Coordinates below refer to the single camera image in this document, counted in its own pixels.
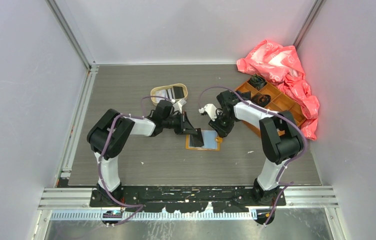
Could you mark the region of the orange card holder wallet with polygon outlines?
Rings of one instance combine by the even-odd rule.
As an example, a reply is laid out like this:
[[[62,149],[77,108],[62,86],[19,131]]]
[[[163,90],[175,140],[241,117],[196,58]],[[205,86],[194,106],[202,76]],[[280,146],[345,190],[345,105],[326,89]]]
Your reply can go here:
[[[204,140],[204,146],[201,148],[191,148],[189,147],[190,135],[186,136],[185,148],[187,150],[199,150],[199,151],[219,151],[220,145],[223,139],[218,136],[217,132],[214,130],[201,130]]]

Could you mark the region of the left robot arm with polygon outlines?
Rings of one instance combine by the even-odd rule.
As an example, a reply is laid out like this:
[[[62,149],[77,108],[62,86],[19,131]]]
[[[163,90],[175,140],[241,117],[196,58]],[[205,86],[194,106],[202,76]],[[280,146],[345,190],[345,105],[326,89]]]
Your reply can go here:
[[[98,165],[97,187],[109,206],[117,206],[122,200],[118,159],[130,136],[155,137],[164,129],[172,129],[176,135],[193,136],[195,147],[204,145],[201,129],[193,127],[187,113],[175,105],[173,100],[161,100],[148,116],[142,117],[110,108],[88,132],[87,142]]]

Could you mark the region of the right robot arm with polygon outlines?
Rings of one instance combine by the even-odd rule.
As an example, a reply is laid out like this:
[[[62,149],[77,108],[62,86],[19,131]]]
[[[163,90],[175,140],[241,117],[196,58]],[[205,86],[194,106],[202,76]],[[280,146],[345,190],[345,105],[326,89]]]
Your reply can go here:
[[[210,118],[209,126],[225,138],[236,122],[244,121],[259,129],[265,162],[261,173],[253,182],[252,196],[259,205],[267,205],[280,187],[281,175],[288,162],[302,153],[305,137],[294,126],[290,111],[273,111],[261,107],[251,92],[226,90],[217,97],[220,106],[212,103],[199,109]]]

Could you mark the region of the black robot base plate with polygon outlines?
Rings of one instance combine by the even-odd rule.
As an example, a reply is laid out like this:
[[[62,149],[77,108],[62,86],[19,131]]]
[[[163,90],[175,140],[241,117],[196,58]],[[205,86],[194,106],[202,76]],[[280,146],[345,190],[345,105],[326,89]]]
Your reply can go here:
[[[284,195],[258,199],[251,186],[123,186],[112,196],[130,205],[134,212],[143,205],[146,213],[202,213],[208,205],[213,213],[243,213],[251,207],[285,206]]]

